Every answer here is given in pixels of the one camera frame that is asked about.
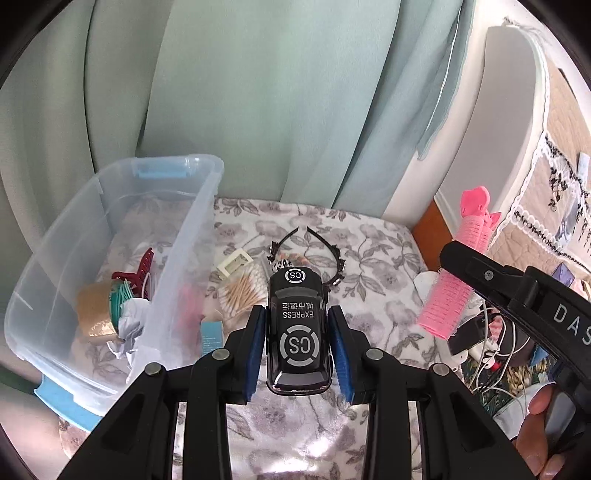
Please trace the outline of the person's right hand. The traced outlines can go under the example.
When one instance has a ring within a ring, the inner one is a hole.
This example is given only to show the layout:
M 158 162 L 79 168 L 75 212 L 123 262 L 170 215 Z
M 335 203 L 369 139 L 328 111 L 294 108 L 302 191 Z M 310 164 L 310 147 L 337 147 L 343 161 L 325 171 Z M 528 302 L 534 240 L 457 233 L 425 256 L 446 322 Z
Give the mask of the person's right hand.
M 531 400 L 514 446 L 538 479 L 553 479 L 565 465 L 568 456 L 550 455 L 551 445 L 562 436 L 574 416 L 574 404 L 555 384 L 545 385 Z

